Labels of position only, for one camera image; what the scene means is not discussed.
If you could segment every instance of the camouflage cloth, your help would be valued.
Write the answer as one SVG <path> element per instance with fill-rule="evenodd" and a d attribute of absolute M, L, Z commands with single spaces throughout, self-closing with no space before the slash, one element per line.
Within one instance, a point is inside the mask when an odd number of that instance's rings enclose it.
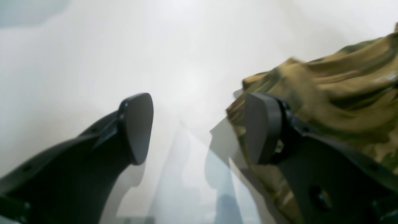
<path fill-rule="evenodd" d="M 398 32 L 347 46 L 308 63 L 290 58 L 243 80 L 227 109 L 250 168 L 293 223 L 302 219 L 287 181 L 272 165 L 253 165 L 245 143 L 244 101 L 250 92 L 286 100 L 293 113 L 324 136 L 368 155 L 398 175 Z"/>

